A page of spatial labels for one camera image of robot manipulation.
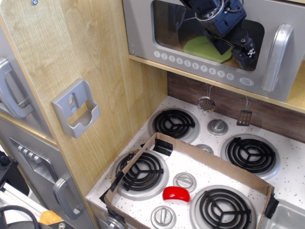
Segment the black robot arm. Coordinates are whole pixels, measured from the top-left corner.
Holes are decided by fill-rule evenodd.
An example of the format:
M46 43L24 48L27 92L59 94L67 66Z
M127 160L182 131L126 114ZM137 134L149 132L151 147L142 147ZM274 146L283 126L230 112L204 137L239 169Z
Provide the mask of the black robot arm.
M243 28L246 18L244 1L240 0L182 0L203 25L204 35L224 54L231 53L242 69L247 69L257 58L256 46L248 31Z

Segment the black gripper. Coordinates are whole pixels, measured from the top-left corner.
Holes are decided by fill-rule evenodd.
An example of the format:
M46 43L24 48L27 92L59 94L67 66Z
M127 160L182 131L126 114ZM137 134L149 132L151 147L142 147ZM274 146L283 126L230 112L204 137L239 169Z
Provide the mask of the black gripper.
M242 69L247 69L256 59L256 46L243 28L246 18L243 0L200 0L199 22L204 35L223 55L231 53Z

